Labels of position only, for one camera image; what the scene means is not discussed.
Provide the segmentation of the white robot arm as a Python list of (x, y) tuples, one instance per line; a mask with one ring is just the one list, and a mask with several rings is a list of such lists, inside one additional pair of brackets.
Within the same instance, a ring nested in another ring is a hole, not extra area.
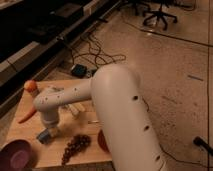
[(116, 171), (169, 171), (139, 85), (129, 67), (109, 64), (67, 89), (40, 93), (34, 105), (50, 124), (60, 106), (90, 99)]

